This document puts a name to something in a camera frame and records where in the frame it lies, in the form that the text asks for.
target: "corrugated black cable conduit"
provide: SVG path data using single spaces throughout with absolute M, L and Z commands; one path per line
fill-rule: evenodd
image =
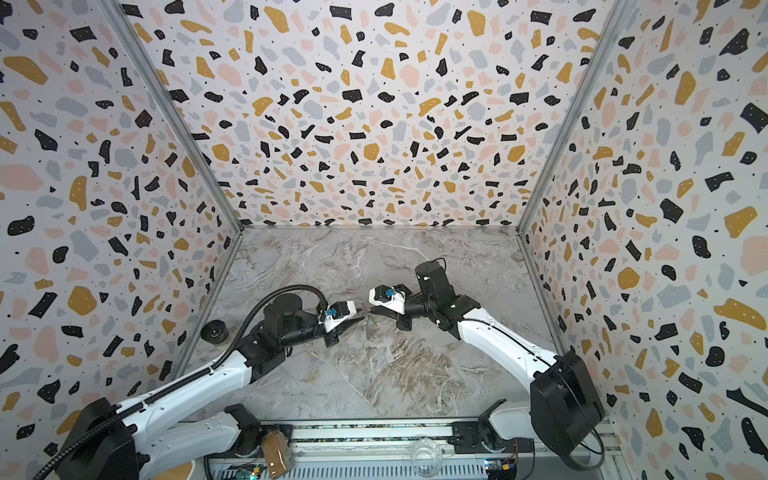
M 243 338 L 243 335 L 245 335 L 245 332 L 248 330 L 248 326 L 250 325 L 250 322 L 253 320 L 256 314 L 262 308 L 264 308 L 265 305 L 267 305 L 270 301 L 274 300 L 276 297 L 283 295 L 284 293 L 293 292 L 296 290 L 305 290 L 307 292 L 311 292 L 317 295 L 317 297 L 320 300 L 320 302 L 317 305 L 317 309 L 320 314 L 325 313 L 325 311 L 328 309 L 328 300 L 326 300 L 326 297 L 325 295 L 323 295 L 323 292 L 321 292 L 319 289 L 311 285 L 304 285 L 302 283 L 297 285 L 289 285 L 289 286 L 284 286 L 282 288 L 279 288 L 272 293 L 269 293 L 267 296 L 259 300 L 259 303 L 257 303 L 250 310 L 248 315 L 245 317 L 243 324 L 240 325 L 240 329 L 237 330 L 237 334 L 232 339 L 232 343 L 230 343 L 230 345 L 227 347 L 227 350 L 210 367 L 199 370 L 195 373 L 191 373 L 190 375 L 187 375 L 184 378 L 171 383 L 169 386 L 165 387 L 160 392 L 157 392 L 154 395 L 148 397 L 143 402 L 139 402 L 139 403 L 136 403 L 135 405 L 128 407 L 127 409 L 118 413 L 114 417 L 111 417 L 103 421 L 102 423 L 96 425 L 94 428 L 88 430 L 85 434 L 75 439 L 71 444 L 62 448 L 56 453 L 56 455 L 51 457 L 51 459 L 48 460 L 48 463 L 43 465 L 43 468 L 41 468 L 40 471 L 37 472 L 35 476 L 32 477 L 31 480 L 44 480 L 47 476 L 51 474 L 51 472 L 53 472 L 56 469 L 56 467 L 59 466 L 62 460 L 64 460 L 72 452 L 75 452 L 77 449 L 82 447 L 83 444 L 85 444 L 86 442 L 92 440 L 97 435 L 100 435 L 110 427 L 115 426 L 118 422 L 122 422 L 128 416 L 136 412 L 139 412 L 145 406 L 155 403 L 157 400 L 163 398 L 169 393 L 175 392 L 176 390 L 180 389 L 181 387 L 187 385 L 190 382 L 194 382 L 195 380 L 202 378 L 205 375 L 209 375 L 215 369 L 222 366 L 224 362 L 226 362 L 227 359 L 230 357 L 230 355 L 232 355 L 232 352 L 234 352 L 235 349 L 237 348 L 237 344 L 240 342 L 240 339 Z

